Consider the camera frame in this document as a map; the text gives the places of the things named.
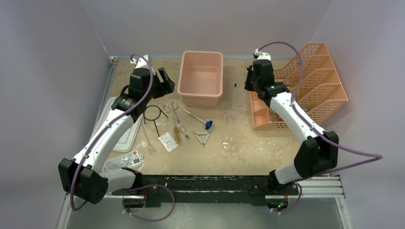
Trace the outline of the metal crucible tongs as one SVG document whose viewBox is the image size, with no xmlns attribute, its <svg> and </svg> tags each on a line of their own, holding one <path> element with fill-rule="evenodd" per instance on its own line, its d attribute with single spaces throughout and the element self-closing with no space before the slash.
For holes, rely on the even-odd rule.
<svg viewBox="0 0 405 229">
<path fill-rule="evenodd" d="M 168 104 L 163 105 L 164 112 L 172 114 L 173 119 L 174 119 L 174 124 L 175 124 L 175 127 L 177 128 L 177 130 L 188 139 L 189 136 L 187 134 L 187 128 L 180 121 L 180 118 L 177 114 L 177 109 L 179 109 L 179 105 L 176 101 L 172 102 L 171 105 L 168 105 Z"/>
</svg>

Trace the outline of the black wire tripod stand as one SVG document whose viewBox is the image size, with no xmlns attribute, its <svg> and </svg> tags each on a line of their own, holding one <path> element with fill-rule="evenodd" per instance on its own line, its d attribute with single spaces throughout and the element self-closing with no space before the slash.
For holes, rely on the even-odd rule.
<svg viewBox="0 0 405 229">
<path fill-rule="evenodd" d="M 168 118 L 167 114 L 163 111 L 161 107 L 158 105 L 148 105 L 146 107 L 145 112 L 143 113 L 143 123 L 146 124 L 153 124 L 153 127 L 157 133 L 157 136 L 160 137 L 160 131 L 158 128 L 158 120 L 161 117 Z"/>
</svg>

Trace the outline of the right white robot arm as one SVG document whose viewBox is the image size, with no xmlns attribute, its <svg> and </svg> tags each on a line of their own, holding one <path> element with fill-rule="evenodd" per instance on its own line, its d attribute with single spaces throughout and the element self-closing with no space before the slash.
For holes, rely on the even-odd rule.
<svg viewBox="0 0 405 229">
<path fill-rule="evenodd" d="M 336 167 L 338 135 L 317 125 L 293 100 L 287 86 L 275 81 L 270 60 L 253 61 L 248 68 L 245 89 L 256 92 L 258 99 L 280 115 L 301 143 L 290 165 L 269 173 L 268 188 L 272 193 L 280 194 L 291 182 L 320 175 Z"/>
</svg>

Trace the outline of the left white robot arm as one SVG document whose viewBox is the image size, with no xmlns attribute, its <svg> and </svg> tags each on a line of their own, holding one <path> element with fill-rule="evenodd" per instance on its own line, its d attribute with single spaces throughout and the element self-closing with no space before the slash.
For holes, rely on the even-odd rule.
<svg viewBox="0 0 405 229">
<path fill-rule="evenodd" d="M 89 143 L 72 159 L 62 159 L 58 171 L 64 191 L 97 204 L 106 193 L 125 189 L 130 195 L 142 190 L 141 173 L 129 167 L 103 172 L 108 155 L 122 135 L 143 115 L 151 99 L 173 93 L 175 82 L 164 68 L 153 75 L 152 88 L 148 67 L 137 67 L 121 95 L 116 98 L 103 124 Z"/>
</svg>

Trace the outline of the clear test tube rack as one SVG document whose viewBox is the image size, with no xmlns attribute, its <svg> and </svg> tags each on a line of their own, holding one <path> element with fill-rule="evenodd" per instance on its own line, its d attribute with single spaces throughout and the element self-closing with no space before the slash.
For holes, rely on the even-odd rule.
<svg viewBox="0 0 405 229">
<path fill-rule="evenodd" d="M 231 108 L 233 110 L 246 111 L 247 110 L 247 99 L 248 99 L 248 92 L 244 88 L 238 87 L 237 100 L 233 101 L 232 97 L 231 97 Z"/>
</svg>

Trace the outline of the pink plastic bin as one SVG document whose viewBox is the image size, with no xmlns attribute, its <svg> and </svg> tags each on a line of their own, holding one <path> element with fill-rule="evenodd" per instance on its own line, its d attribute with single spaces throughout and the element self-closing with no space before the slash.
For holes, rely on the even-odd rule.
<svg viewBox="0 0 405 229">
<path fill-rule="evenodd" d="M 220 52 L 185 51 L 177 93 L 186 107 L 213 108 L 223 95 L 224 57 Z"/>
</svg>

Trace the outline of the brown test tube brush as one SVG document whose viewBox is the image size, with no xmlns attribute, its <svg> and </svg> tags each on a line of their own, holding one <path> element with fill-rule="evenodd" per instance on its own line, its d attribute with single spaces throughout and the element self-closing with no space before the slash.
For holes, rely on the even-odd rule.
<svg viewBox="0 0 405 229">
<path fill-rule="evenodd" d="M 173 138 L 177 144 L 179 144 L 181 142 L 181 133 L 177 126 L 173 127 Z"/>
</svg>

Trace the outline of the small white packet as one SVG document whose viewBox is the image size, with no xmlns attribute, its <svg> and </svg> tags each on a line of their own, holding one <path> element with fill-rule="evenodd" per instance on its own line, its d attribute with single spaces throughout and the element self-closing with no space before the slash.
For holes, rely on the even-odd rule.
<svg viewBox="0 0 405 229">
<path fill-rule="evenodd" d="M 163 135 L 159 136 L 159 140 L 164 148 L 167 150 L 167 152 L 171 152 L 179 146 L 169 132 L 166 132 Z"/>
</svg>

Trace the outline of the spatula with blue clip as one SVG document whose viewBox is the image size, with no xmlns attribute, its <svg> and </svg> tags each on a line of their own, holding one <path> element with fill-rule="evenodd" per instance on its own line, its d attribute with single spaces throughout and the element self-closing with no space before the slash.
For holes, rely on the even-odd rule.
<svg viewBox="0 0 405 229">
<path fill-rule="evenodd" d="M 212 125 L 213 125 L 213 120 L 208 120 L 208 121 L 206 121 L 206 120 L 204 120 L 204 119 L 198 117 L 197 115 L 191 113 L 190 111 L 186 110 L 185 108 L 183 108 L 183 111 L 184 111 L 186 114 L 188 114 L 190 117 L 192 117 L 192 118 L 196 119 L 197 121 L 201 122 L 202 124 L 204 124 L 205 130 L 209 130 L 209 129 L 212 127 Z"/>
</svg>

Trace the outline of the white plastic bin lid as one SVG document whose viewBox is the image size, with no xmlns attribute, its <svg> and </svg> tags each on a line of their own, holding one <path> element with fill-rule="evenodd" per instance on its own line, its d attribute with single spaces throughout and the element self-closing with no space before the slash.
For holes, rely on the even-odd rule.
<svg viewBox="0 0 405 229">
<path fill-rule="evenodd" d="M 91 137 L 96 135 L 96 132 L 100 129 L 102 124 L 105 122 L 107 119 L 107 115 L 109 111 L 111 110 L 111 105 L 113 104 L 114 100 L 116 97 L 110 97 L 105 106 L 103 107 L 103 110 L 101 112 L 101 115 L 99 116 L 99 119 L 97 123 L 95 124 L 95 127 L 93 128 Z M 135 143 L 136 137 L 139 132 L 139 128 L 141 126 L 141 123 L 143 121 L 144 117 L 141 115 L 138 120 L 134 123 L 134 125 L 128 129 L 122 137 L 118 140 L 117 144 L 114 146 L 113 151 L 121 152 L 121 153 L 128 153 L 132 151 L 133 145 Z"/>
</svg>

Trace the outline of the clear glass beaker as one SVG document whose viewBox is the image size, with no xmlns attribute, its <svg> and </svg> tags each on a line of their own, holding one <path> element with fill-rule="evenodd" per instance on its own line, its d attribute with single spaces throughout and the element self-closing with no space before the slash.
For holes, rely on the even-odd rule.
<svg viewBox="0 0 405 229">
<path fill-rule="evenodd" d="M 230 135 L 226 135 L 223 139 L 222 139 L 222 143 L 221 143 L 221 147 L 223 150 L 230 150 L 233 146 L 233 141 L 234 138 Z"/>
</svg>

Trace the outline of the white clay triangle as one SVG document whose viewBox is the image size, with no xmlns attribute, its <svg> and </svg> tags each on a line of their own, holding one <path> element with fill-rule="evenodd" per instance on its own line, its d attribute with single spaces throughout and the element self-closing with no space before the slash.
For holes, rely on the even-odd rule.
<svg viewBox="0 0 405 229">
<path fill-rule="evenodd" d="M 208 139 L 210 137 L 210 133 L 208 132 L 198 132 L 194 133 L 196 139 L 200 142 L 203 147 L 205 147 L 206 143 L 208 142 Z"/>
</svg>

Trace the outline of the orange mesh file organizer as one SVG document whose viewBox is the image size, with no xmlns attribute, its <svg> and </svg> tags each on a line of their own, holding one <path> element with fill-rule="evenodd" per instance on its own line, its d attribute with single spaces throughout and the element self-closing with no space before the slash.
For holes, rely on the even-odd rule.
<svg viewBox="0 0 405 229">
<path fill-rule="evenodd" d="M 308 43 L 300 54 L 304 73 L 295 100 L 313 121 L 322 125 L 348 98 L 325 43 Z M 250 102 L 254 131 L 288 129 L 281 117 L 268 108 L 255 92 L 250 92 Z"/>
</svg>

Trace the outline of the blister pack with label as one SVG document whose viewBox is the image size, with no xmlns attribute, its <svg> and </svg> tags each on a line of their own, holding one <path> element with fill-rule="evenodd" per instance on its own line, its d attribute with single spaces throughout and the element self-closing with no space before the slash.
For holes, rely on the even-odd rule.
<svg viewBox="0 0 405 229">
<path fill-rule="evenodd" d="M 102 167 L 102 171 L 107 172 L 109 170 L 117 170 L 123 167 L 134 169 L 142 166 L 143 158 L 144 156 L 140 154 L 138 150 L 125 153 L 121 156 L 107 160 Z"/>
</svg>

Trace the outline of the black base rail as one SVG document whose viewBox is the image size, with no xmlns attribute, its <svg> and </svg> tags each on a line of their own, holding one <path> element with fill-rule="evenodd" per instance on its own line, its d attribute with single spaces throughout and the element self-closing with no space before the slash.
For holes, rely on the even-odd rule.
<svg viewBox="0 0 405 229">
<path fill-rule="evenodd" d="M 250 204 L 276 208 L 288 206 L 288 198 L 299 194 L 298 186 L 289 183 L 276 187 L 267 175 L 142 175 L 138 191 L 122 189 L 112 192 L 124 198 L 125 207 L 135 200 L 145 200 L 147 208 L 162 203 Z"/>
</svg>

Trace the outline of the aluminium frame rail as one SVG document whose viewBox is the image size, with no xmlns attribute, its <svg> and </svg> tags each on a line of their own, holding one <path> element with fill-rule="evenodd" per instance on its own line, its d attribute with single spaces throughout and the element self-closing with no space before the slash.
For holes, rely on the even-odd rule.
<svg viewBox="0 0 405 229">
<path fill-rule="evenodd" d="M 295 185 L 298 186 L 299 194 L 291 198 L 340 198 L 344 196 L 341 179 L 339 177 L 313 177 L 299 181 Z M 88 201 L 90 203 L 97 203 L 103 198 L 124 199 L 121 196 L 113 196 L 112 192 L 104 192 L 103 190 L 96 191 L 95 199 L 90 198 Z"/>
</svg>

